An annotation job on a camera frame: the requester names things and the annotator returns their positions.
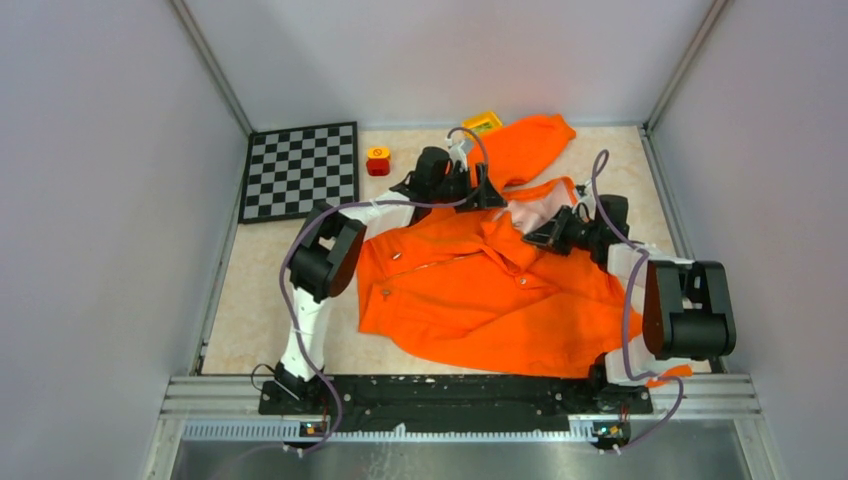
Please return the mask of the orange jacket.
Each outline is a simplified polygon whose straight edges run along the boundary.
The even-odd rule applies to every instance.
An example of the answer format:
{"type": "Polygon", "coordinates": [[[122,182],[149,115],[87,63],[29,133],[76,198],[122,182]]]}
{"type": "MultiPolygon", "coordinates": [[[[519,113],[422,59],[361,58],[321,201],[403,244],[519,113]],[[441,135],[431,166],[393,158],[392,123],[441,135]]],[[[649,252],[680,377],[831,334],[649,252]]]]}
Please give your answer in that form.
{"type": "Polygon", "coordinates": [[[503,209],[437,209],[367,240],[359,257],[359,329],[403,351],[459,367],[584,378],[601,355],[644,351],[642,315],[587,251],[549,253],[524,235],[577,196],[562,176],[534,179],[575,137],[560,115],[488,133],[469,154],[486,162],[503,209]]]}

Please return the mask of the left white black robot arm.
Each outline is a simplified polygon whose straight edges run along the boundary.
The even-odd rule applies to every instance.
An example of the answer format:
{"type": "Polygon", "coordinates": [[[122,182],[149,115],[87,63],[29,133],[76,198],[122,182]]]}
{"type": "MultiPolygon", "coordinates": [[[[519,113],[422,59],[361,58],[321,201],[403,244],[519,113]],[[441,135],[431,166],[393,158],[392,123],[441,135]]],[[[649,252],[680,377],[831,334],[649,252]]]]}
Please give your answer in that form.
{"type": "Polygon", "coordinates": [[[487,154],[471,163],[460,147],[426,147],[414,170],[387,192],[369,201],[338,206],[320,201],[313,207],[280,271],[292,325],[272,383],[292,410],[308,413],[319,404],[331,301],[351,283],[364,243],[434,209],[504,207],[489,171],[487,154]]]}

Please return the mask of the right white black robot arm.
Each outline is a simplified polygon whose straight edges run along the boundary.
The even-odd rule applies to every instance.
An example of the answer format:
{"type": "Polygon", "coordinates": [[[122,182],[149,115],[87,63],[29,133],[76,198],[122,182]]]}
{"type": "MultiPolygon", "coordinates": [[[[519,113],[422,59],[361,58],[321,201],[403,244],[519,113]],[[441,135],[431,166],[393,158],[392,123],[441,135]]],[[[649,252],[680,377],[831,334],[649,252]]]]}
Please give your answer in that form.
{"type": "Polygon", "coordinates": [[[595,211],[584,204],[562,206],[524,241],[546,251],[588,254],[603,272],[618,280],[627,305],[642,293],[641,332],[625,335],[620,348],[599,356],[586,385],[589,404],[612,412],[627,397],[627,387],[648,388],[671,376],[692,372],[694,361],[730,354],[736,329],[724,266],[667,255],[633,241],[627,223],[626,197],[597,197],[595,211]]]}

